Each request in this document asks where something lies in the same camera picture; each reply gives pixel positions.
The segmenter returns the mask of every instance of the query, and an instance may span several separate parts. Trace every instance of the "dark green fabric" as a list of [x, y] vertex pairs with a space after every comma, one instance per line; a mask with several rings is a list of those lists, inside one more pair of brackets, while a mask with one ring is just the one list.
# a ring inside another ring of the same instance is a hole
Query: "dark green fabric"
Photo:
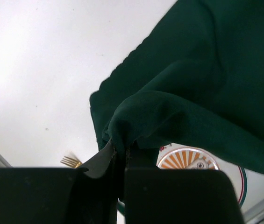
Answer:
[[99, 148], [200, 147], [264, 174], [264, 0], [179, 0], [90, 97]]

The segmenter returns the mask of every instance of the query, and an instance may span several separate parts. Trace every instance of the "orange sunburst design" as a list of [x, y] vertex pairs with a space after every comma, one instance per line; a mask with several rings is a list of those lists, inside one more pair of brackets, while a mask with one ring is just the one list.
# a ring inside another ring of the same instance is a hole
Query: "orange sunburst design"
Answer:
[[198, 149], [182, 148], [169, 152], [158, 164], [165, 169], [219, 169], [216, 161]]

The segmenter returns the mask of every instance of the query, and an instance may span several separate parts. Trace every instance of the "fork tines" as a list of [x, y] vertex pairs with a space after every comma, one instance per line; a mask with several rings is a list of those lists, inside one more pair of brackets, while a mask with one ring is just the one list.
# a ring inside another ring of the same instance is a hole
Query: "fork tines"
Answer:
[[78, 159], [74, 159], [68, 156], [63, 157], [63, 159], [60, 162], [71, 168], [78, 168], [79, 166], [82, 165], [82, 162], [79, 161]]

